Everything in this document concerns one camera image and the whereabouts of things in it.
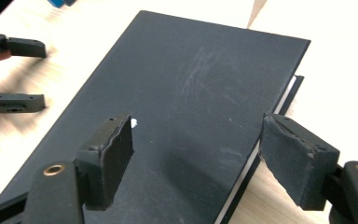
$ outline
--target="book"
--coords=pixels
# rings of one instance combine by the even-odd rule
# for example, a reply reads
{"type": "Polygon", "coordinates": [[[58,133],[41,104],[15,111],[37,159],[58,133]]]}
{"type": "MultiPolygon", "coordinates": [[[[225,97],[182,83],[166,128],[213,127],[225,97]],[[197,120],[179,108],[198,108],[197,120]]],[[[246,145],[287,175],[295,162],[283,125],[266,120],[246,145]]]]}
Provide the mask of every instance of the book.
{"type": "Polygon", "coordinates": [[[130,112],[134,154],[112,207],[85,210],[86,222],[220,222],[252,165],[263,114],[284,103],[309,43],[141,11],[0,203],[28,191],[38,167],[73,161],[104,120],[130,112]]]}

